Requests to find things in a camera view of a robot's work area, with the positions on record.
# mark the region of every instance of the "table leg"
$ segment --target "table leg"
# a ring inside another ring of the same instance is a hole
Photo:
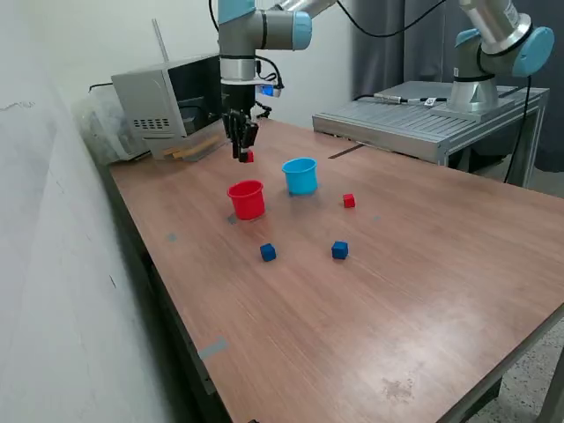
[[[512,185],[528,188],[535,167],[535,159],[537,158],[538,143],[540,139],[540,131],[545,120],[546,99],[543,98],[538,110],[533,114],[527,115],[523,127],[523,135],[519,144],[516,156],[514,158],[514,166],[509,174],[508,182]]]
[[[562,423],[564,420],[564,350],[560,355],[553,381],[546,394],[545,404],[537,423]]]

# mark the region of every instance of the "wooden table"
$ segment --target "wooden table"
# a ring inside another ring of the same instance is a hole
[[[330,159],[350,147],[263,121],[254,164],[226,145],[112,168],[234,422],[455,421],[564,316],[564,201],[369,147]],[[311,197],[280,170],[300,156]],[[245,179],[267,212],[233,221]]]

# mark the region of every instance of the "cable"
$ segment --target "cable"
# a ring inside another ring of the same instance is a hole
[[[263,103],[259,102],[259,101],[255,101],[255,104],[260,107],[262,110],[264,110],[264,112],[262,112],[260,115],[256,115],[257,118],[261,118],[264,117],[266,119],[268,119],[268,117],[271,115],[272,112],[272,108],[269,108],[268,106],[265,106]]]
[[[515,146],[513,147],[513,153],[511,154],[511,161],[509,162],[508,172],[505,175],[505,180],[503,183],[508,183],[509,176],[511,175],[511,171],[513,170],[513,165],[515,164],[515,156],[517,154],[517,150],[519,145],[521,144],[521,138],[523,137],[523,131],[525,128],[525,121],[527,120],[527,112],[529,111],[529,98],[531,97],[531,87],[532,87],[532,77],[527,78],[527,95],[525,97],[525,106],[523,109],[523,119],[521,120],[521,125],[519,125],[519,133],[517,134],[517,140],[515,142]]]
[[[210,9],[210,18],[211,18],[211,22],[213,22],[213,26],[215,26],[215,30],[216,30],[216,31],[219,31],[218,21],[215,20],[215,16],[213,16],[212,0],[209,0],[209,2],[208,2],[208,8]]]
[[[363,34],[369,36],[369,37],[373,37],[373,38],[389,38],[389,37],[394,37],[396,35],[398,35],[399,33],[404,33],[405,31],[407,31],[408,29],[410,29],[412,26],[417,25],[421,20],[423,20],[429,13],[431,13],[432,11],[434,11],[437,7],[439,7],[441,4],[445,3],[447,0],[441,0],[439,3],[437,3],[435,6],[433,6],[431,9],[429,9],[428,11],[426,11],[425,13],[423,13],[421,16],[419,16],[417,19],[415,19],[411,24],[409,24],[408,26],[403,27],[402,29],[398,29],[397,31],[395,31],[394,33],[370,33],[369,31],[367,31],[366,29],[364,29],[362,26],[360,26],[358,24],[358,22],[356,20],[354,20],[353,16],[351,15],[351,13],[349,13],[349,11],[343,6],[343,4],[341,3],[340,0],[337,0],[337,4],[338,7],[341,8],[341,10],[345,13],[345,15],[349,18],[349,20],[351,21],[351,23],[357,27],[357,29],[359,31],[361,31]]]
[[[352,101],[357,101],[360,99],[374,99],[376,103],[383,103],[383,104],[420,104],[420,103],[425,103],[427,100],[429,100],[429,98],[432,97],[421,97],[419,99],[406,99],[404,97],[399,97],[396,95],[384,95],[384,94],[372,94],[372,95],[368,95],[368,94],[364,94],[364,95],[359,95],[358,97],[355,97]],[[444,103],[446,101],[449,101],[449,99],[447,99],[446,97],[437,97],[434,99],[434,102],[436,103]]]
[[[276,77],[278,78],[278,83],[275,85],[275,87],[280,89],[280,90],[283,89],[284,83],[282,82],[282,75],[280,74],[280,69],[278,68],[278,66],[271,59],[269,59],[267,57],[263,57],[263,56],[255,56],[255,57],[258,60],[262,60],[263,62],[267,62],[270,66],[272,66],[272,68],[274,68],[274,71],[276,72]]]

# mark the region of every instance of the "cube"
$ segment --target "cube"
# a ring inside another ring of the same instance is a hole
[[[354,200],[353,194],[344,194],[343,195],[343,203],[345,204],[346,209],[351,209],[356,206],[356,201]]]
[[[276,249],[272,244],[264,244],[261,247],[261,256],[265,262],[271,262],[276,258]]]
[[[349,244],[343,241],[337,241],[333,244],[331,253],[333,258],[336,258],[337,260],[345,260],[349,255]]]

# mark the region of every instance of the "metal table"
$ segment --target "metal table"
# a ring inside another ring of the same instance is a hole
[[[452,84],[411,81],[382,94],[405,98],[449,97]],[[501,96],[514,87],[500,86]],[[523,139],[516,153],[509,182],[527,188],[534,168],[549,89],[532,88]],[[382,104],[370,98],[313,116],[314,130],[399,152],[442,166],[449,157],[485,137],[519,121],[523,116],[526,88],[506,98],[515,103],[491,120],[476,123],[433,115],[424,106]]]

